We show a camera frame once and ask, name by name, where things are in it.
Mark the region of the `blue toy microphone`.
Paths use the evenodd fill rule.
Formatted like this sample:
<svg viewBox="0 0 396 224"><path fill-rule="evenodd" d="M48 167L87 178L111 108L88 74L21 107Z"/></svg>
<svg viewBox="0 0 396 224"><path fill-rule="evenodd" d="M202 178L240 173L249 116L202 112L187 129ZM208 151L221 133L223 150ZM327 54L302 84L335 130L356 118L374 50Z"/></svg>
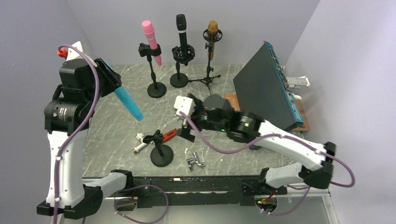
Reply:
<svg viewBox="0 0 396 224"><path fill-rule="evenodd" d="M141 113L140 109L137 107L135 102L131 99L127 91L122 86L115 89L114 93L136 120L141 121L144 119L144 116Z"/></svg>

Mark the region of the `black front microphone stand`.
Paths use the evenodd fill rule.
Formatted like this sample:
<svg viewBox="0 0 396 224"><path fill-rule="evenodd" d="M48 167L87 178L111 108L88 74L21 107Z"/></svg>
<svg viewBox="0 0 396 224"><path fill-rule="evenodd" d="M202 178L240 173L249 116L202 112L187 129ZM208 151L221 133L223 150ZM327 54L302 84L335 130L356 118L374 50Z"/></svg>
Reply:
<svg viewBox="0 0 396 224"><path fill-rule="evenodd" d="M174 152L171 147L163 144L164 136L159 129L154 134L147 135L142 142L149 144L154 143L154 148L150 153L151 162L157 167L168 166L174 158Z"/></svg>

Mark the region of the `black stand for pink microphone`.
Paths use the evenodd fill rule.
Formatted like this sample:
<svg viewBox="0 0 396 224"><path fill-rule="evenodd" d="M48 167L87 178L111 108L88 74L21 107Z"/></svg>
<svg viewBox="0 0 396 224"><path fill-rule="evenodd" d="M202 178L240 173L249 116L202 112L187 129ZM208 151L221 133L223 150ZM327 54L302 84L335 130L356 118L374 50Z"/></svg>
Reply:
<svg viewBox="0 0 396 224"><path fill-rule="evenodd" d="M160 56L162 53L160 45L158 44L156 49L151 49L148 44L140 43L138 47L138 52L140 57L145 57L147 59L151 70L150 75L153 83L151 83L147 88L148 95L151 98L163 97L166 94L167 88L163 83L157 82L156 74L152 65L152 57Z"/></svg>

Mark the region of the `pink toy microphone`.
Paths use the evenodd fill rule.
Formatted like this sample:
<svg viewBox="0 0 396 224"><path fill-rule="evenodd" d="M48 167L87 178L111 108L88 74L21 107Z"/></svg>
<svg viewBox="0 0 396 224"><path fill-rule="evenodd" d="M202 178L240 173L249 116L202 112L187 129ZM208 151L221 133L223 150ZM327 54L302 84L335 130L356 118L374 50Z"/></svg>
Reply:
<svg viewBox="0 0 396 224"><path fill-rule="evenodd" d="M148 40L149 49L145 51L146 55L153 56L158 66L162 66L161 48L156 41L155 29L151 21L146 20L141 24L144 35Z"/></svg>

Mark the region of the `black toy microphone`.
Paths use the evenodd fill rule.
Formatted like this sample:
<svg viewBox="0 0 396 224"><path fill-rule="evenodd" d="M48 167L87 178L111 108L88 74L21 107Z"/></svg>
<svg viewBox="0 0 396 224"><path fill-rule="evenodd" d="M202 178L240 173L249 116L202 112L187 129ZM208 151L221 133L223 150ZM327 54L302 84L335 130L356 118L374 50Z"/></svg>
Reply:
<svg viewBox="0 0 396 224"><path fill-rule="evenodd" d="M186 17L184 14L178 14L176 16L176 24L177 24L177 29L179 32L181 51L182 51L183 57L186 57L187 53L188 53L188 43L187 43L187 34L186 34L187 22L186 22Z"/></svg>

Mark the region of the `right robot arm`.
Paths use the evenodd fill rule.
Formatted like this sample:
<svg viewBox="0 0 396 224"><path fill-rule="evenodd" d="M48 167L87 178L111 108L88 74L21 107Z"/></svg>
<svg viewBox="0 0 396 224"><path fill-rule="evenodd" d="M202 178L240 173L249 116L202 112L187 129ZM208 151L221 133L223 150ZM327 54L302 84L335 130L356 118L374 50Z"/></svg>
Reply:
<svg viewBox="0 0 396 224"><path fill-rule="evenodd" d="M244 143L245 148L263 147L294 159L291 165L261 170L257 187L264 194L289 184L326 189L331 183L336 149L332 142L319 144L299 138L253 113L236 111L218 94L204 100L192 94L177 96L174 108L184 119L180 137L186 140L194 141L191 130L200 138L202 130L224 132L235 142Z"/></svg>

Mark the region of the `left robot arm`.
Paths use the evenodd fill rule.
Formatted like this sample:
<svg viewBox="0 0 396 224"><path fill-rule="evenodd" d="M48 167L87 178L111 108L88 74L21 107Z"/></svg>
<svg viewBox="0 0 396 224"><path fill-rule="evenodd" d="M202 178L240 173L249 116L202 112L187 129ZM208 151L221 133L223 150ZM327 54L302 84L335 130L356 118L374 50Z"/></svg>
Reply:
<svg viewBox="0 0 396 224"><path fill-rule="evenodd" d="M58 55L65 59L59 69L61 83L44 109L50 184L45 201L36 209L39 215L52 217L54 224L63 219L85 220L99 210L106 197L116 192L128 196L134 190L132 172L122 169L83 183L83 151L99 99L114 93L135 119L143 119L122 87L120 75L103 59L88 56L82 42L59 46Z"/></svg>

